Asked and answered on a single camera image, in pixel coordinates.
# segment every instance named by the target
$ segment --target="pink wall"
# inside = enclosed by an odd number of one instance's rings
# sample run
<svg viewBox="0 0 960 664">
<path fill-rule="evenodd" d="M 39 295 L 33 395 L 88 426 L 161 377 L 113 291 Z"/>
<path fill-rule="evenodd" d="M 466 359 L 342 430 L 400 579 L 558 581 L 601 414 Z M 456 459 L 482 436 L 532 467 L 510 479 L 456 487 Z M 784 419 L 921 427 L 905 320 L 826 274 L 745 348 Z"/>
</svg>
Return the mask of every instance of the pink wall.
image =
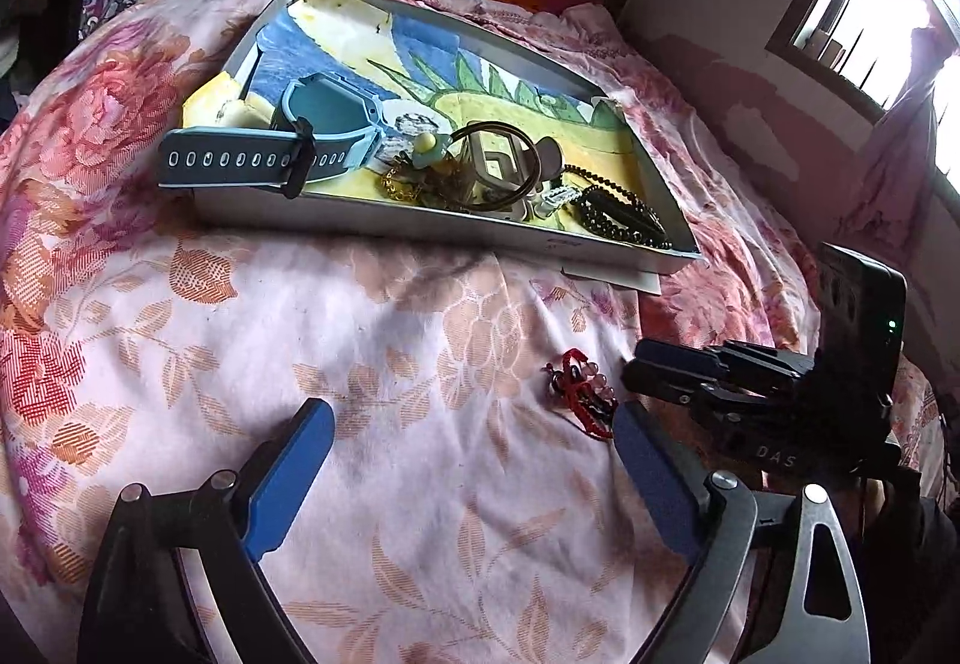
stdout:
<svg viewBox="0 0 960 664">
<path fill-rule="evenodd" d="M 871 124 L 765 46 L 791 0 L 630 0 L 621 28 L 809 244 L 830 239 Z M 935 201 L 908 275 L 907 352 L 960 390 L 960 228 Z"/>
</svg>

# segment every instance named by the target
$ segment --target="window frame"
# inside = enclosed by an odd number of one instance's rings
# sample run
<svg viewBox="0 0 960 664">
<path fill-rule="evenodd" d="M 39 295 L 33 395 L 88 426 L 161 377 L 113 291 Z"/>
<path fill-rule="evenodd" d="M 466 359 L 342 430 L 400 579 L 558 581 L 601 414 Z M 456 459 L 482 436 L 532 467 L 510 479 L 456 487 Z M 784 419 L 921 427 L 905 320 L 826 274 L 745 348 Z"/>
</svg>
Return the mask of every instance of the window frame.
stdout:
<svg viewBox="0 0 960 664">
<path fill-rule="evenodd" d="M 824 66 L 794 44 L 794 40 L 800 34 L 817 1 L 819 0 L 791 1 L 779 25 L 767 41 L 766 50 L 794 68 L 798 68 L 799 71 L 837 95 L 857 114 L 871 124 L 876 124 L 884 114 L 880 104 L 849 81 L 846 76 L 841 76 L 829 66 Z"/>
</svg>

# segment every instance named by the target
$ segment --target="green painted leaf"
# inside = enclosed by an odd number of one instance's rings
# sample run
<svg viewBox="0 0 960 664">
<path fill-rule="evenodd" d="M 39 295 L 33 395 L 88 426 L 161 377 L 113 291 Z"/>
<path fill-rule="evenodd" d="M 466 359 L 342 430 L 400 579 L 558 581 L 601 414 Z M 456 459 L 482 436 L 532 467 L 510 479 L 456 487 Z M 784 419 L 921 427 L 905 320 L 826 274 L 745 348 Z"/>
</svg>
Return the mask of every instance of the green painted leaf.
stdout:
<svg viewBox="0 0 960 664">
<path fill-rule="evenodd" d="M 514 90 L 514 100 L 520 106 L 526 106 L 527 109 L 533 109 L 535 112 L 544 114 L 544 110 L 536 100 L 536 90 L 526 82 L 521 81 L 520 84 L 517 84 L 517 90 Z"/>
<path fill-rule="evenodd" d="M 393 81 L 395 81 L 400 87 L 405 91 L 409 92 L 410 95 L 413 95 L 416 100 L 419 100 L 421 103 L 429 104 L 430 100 L 437 95 L 437 91 L 429 87 L 424 87 L 424 85 L 415 82 L 406 74 L 402 74 L 399 71 L 395 71 L 393 68 L 383 66 L 380 63 L 377 63 L 376 60 L 368 60 L 373 66 L 379 68 L 383 73 L 387 74 Z"/>
<path fill-rule="evenodd" d="M 473 73 L 473 69 L 467 64 L 467 58 L 464 58 L 462 52 L 457 52 L 457 59 L 453 65 L 457 70 L 457 82 L 459 82 L 461 90 L 482 92 L 483 95 L 487 94 L 487 89 L 480 83 L 480 80 L 477 79 L 476 74 Z"/>
<path fill-rule="evenodd" d="M 605 131 L 616 131 L 626 124 L 608 103 L 598 101 L 593 107 L 593 114 L 590 116 L 590 127 L 602 128 Z"/>
<path fill-rule="evenodd" d="M 587 123 L 584 116 L 580 114 L 580 110 L 563 95 L 559 97 L 557 95 L 541 95 L 539 102 L 541 102 L 541 107 L 553 112 L 557 119 L 568 119 L 570 122 L 579 122 L 581 125 Z"/>
<path fill-rule="evenodd" d="M 496 97 L 503 98 L 503 100 L 512 101 L 510 91 L 507 90 L 507 86 L 503 83 L 503 77 L 500 76 L 500 71 L 493 68 L 493 66 L 490 66 L 490 95 L 496 95 Z"/>
<path fill-rule="evenodd" d="M 440 76 L 436 71 L 434 71 L 433 68 L 427 66 L 424 62 L 424 59 L 412 53 L 410 54 L 410 57 L 414 59 L 414 65 L 424 72 L 426 78 L 430 80 L 430 83 L 437 90 L 453 90 L 453 85 L 446 81 L 443 76 Z"/>
</svg>

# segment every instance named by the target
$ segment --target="screw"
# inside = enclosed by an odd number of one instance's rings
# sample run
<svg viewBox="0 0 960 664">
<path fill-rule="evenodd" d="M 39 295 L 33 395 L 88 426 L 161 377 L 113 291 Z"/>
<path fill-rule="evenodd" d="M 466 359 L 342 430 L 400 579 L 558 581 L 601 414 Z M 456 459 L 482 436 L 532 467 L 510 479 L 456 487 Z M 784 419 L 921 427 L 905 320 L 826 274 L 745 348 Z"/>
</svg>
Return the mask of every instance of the screw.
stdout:
<svg viewBox="0 0 960 664">
<path fill-rule="evenodd" d="M 136 501 L 142 493 L 143 485 L 139 482 L 131 482 L 129 485 L 124 485 L 123 490 L 120 491 L 120 499 L 127 502 Z"/>
<path fill-rule="evenodd" d="M 813 501 L 813 504 L 823 504 L 827 501 L 827 491 L 824 491 L 822 485 L 816 485 L 814 482 L 803 489 L 803 496 Z"/>
<path fill-rule="evenodd" d="M 737 485 L 736 477 L 733 477 L 730 472 L 724 471 L 714 472 L 710 475 L 710 482 L 725 491 L 731 491 Z"/>
<path fill-rule="evenodd" d="M 210 485 L 218 491 L 232 488 L 234 482 L 237 482 L 237 472 L 232 472 L 229 469 L 221 469 L 219 472 L 214 472 L 213 477 L 210 477 Z"/>
</svg>

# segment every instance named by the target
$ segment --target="yellow bead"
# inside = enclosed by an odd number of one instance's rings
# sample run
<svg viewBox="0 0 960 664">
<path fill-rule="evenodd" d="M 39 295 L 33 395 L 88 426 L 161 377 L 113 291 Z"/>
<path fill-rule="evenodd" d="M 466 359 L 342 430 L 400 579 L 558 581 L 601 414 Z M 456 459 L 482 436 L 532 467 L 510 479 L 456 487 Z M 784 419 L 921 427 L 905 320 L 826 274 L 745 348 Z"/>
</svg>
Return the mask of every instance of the yellow bead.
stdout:
<svg viewBox="0 0 960 664">
<path fill-rule="evenodd" d="M 424 133 L 419 133 L 414 136 L 414 152 L 419 152 L 419 154 L 424 154 L 424 152 L 429 152 L 431 149 L 435 148 L 437 145 L 437 137 L 432 133 L 424 131 Z"/>
</svg>

